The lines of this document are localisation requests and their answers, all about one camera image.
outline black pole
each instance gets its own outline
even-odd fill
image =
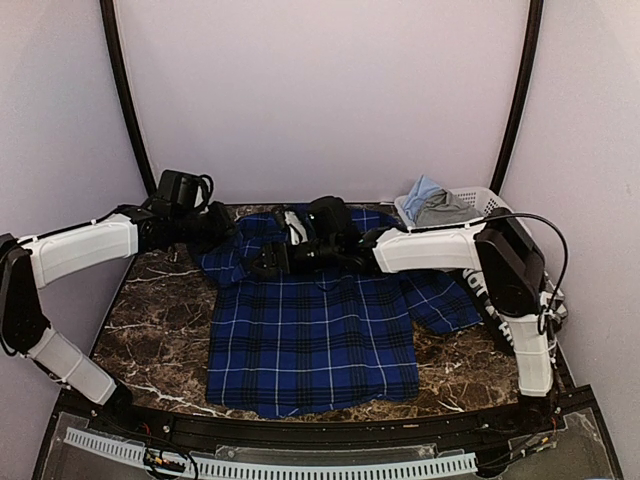
[[[520,120],[522,119],[524,103],[527,99],[533,61],[536,56],[536,47],[538,46],[543,3],[544,0],[531,0],[529,5],[527,31],[524,37],[524,46],[522,47],[522,57],[520,59],[520,70],[518,71],[516,89],[513,93],[513,102],[511,103],[511,111],[509,112],[507,128],[505,129],[504,138],[502,139],[500,154],[498,155],[496,168],[493,171],[493,178],[491,179],[491,186],[489,187],[496,194],[499,194],[502,189],[502,184],[504,183],[504,178],[509,168],[511,154],[513,153],[513,146],[518,136],[518,128],[520,127]]]
[[[120,97],[120,107],[122,108],[122,114],[124,115],[124,121],[127,125],[129,139],[133,147],[133,153],[136,157],[140,175],[142,176],[144,188],[147,190],[147,195],[152,195],[157,188],[156,181],[153,178],[149,157],[147,157],[147,151],[144,148],[142,134],[140,133],[138,117],[136,116],[136,110],[133,106],[133,97],[131,96],[127,70],[122,56],[122,47],[120,46],[120,36],[118,35],[118,23],[116,21],[113,0],[100,0],[100,8],[102,9],[102,23],[107,39],[113,78],[116,82],[118,97]]]

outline white perforated strip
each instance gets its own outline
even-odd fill
[[[65,443],[119,463],[144,468],[144,445],[140,442],[124,442],[94,432],[69,428]],[[165,458],[185,464],[178,455],[165,454]],[[199,478],[203,480],[423,480],[477,471],[476,456],[473,453],[415,462],[337,467],[225,462],[199,457],[197,454],[193,458],[198,464]],[[189,464],[183,478],[193,476],[193,466]]]

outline brown marble surface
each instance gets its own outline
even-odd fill
[[[389,207],[368,208],[389,211]],[[270,206],[229,207],[232,218]],[[94,360],[133,391],[137,405],[226,418],[260,419],[254,412],[205,400],[209,330],[216,289],[184,247],[135,261],[115,301]],[[373,400],[356,407],[282,421],[411,419],[484,409],[516,401],[513,358],[495,352],[483,325],[436,336],[415,327],[420,393],[405,402]]]

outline clothing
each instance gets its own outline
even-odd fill
[[[441,189],[442,187],[433,180],[425,177],[424,175],[420,176],[416,183],[413,184],[411,191],[402,204],[402,209],[404,210],[404,213],[407,214],[409,220],[415,221],[416,215],[418,215],[418,212],[424,205],[424,202],[426,202],[431,195]]]
[[[353,210],[361,231],[390,225]],[[218,285],[207,400],[266,418],[346,408],[418,394],[411,322],[439,333],[480,321],[448,275],[422,270],[364,276],[337,269],[262,279],[248,269],[263,244],[287,234],[271,214],[250,215],[238,233],[198,257]]]
[[[482,217],[475,208],[448,190],[434,192],[420,207],[416,227],[432,227],[462,223]]]

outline white plastic basket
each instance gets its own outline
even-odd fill
[[[452,188],[450,192],[474,207],[482,216],[489,215],[498,207],[506,207],[511,210],[511,207],[509,207],[504,200],[485,187]],[[407,227],[415,227],[415,223],[407,217],[407,214],[404,213],[404,209],[402,208],[406,198],[406,195],[402,195],[396,198],[393,203],[402,222]]]

